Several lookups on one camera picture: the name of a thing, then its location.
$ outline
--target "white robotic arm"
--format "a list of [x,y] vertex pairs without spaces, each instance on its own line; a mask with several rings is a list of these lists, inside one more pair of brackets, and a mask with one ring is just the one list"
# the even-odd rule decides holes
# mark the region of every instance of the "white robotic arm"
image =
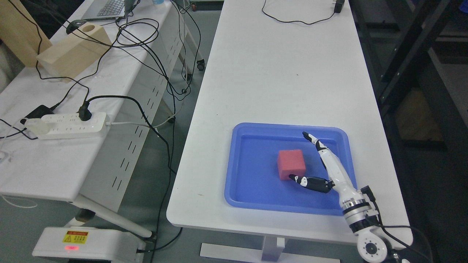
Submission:
[[375,200],[370,188],[366,186],[356,190],[339,158],[312,134],[307,132],[302,134],[317,148],[329,180],[295,175],[289,177],[311,190],[326,193],[333,188],[338,192],[344,218],[353,233],[358,236],[358,252],[364,260],[369,263],[380,263],[385,260],[408,263],[404,259],[400,261],[390,243],[375,233],[378,228],[376,225],[379,224],[377,211],[366,201],[363,194],[367,194],[371,201]]

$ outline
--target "laptop keyboard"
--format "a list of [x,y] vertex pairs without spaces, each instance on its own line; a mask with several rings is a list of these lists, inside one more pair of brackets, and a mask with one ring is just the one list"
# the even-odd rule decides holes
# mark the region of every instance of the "laptop keyboard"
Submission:
[[103,15],[118,15],[124,8],[124,0],[109,0],[106,5],[99,11],[98,16]]

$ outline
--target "white desk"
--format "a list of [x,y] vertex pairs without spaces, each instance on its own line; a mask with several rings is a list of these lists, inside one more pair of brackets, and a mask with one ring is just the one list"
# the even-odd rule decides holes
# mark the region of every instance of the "white desk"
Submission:
[[[313,22],[327,0],[268,0],[269,14]],[[167,218],[175,226],[355,244],[344,217],[243,209],[224,199],[232,129],[242,122],[332,126],[349,137],[359,188],[387,225],[408,218],[350,7],[312,25],[278,23],[263,0],[226,0],[185,143]],[[412,243],[406,229],[394,235]],[[392,241],[397,248],[401,245]]]
[[[81,18],[91,2],[86,0],[70,20]],[[154,5],[150,0],[142,0],[129,20],[139,18],[159,21],[160,35],[151,46],[170,75],[182,47],[180,38],[185,38],[184,22],[180,23],[182,29],[178,36],[179,15],[170,1]],[[113,41],[117,33],[115,24],[104,28]],[[153,32],[152,28],[145,25],[130,26],[127,30],[140,39],[146,39]],[[61,28],[51,41],[57,42],[64,36],[65,29]],[[142,48],[126,50],[147,65],[156,67]],[[91,74],[96,65],[97,62],[75,79]],[[48,77],[44,69],[41,71],[44,77]],[[136,98],[148,119],[152,120],[167,81],[124,51],[111,49],[102,59],[98,73],[82,83],[91,88],[88,98],[95,95],[128,95]],[[41,104],[48,107],[56,104],[71,85],[59,80],[40,80],[35,68],[25,68],[0,94],[0,116],[13,124]],[[55,113],[76,112],[85,92],[85,88],[78,85],[74,87]],[[93,101],[89,109],[91,112],[106,112],[110,121],[143,123],[138,107],[128,100],[100,99]],[[140,126],[116,125],[110,128],[105,137],[100,138],[29,141],[21,135],[12,137],[2,148],[2,151],[10,153],[10,157],[0,163],[0,193],[67,201],[93,210],[98,216],[122,227],[131,226],[134,233],[148,237],[151,235],[148,230],[115,213],[148,131]]]

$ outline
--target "red sponge block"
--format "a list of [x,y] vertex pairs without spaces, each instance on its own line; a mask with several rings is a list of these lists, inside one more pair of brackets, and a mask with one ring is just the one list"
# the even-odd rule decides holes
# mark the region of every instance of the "red sponge block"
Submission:
[[281,180],[290,180],[289,175],[304,176],[306,164],[301,150],[282,150],[278,154],[278,171]]

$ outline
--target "warning label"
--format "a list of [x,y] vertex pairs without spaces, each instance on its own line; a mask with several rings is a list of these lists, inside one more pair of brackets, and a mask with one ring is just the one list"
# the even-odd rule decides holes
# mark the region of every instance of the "warning label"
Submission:
[[82,231],[67,231],[65,237],[63,238],[63,243],[76,243],[84,244],[88,237],[88,232]]

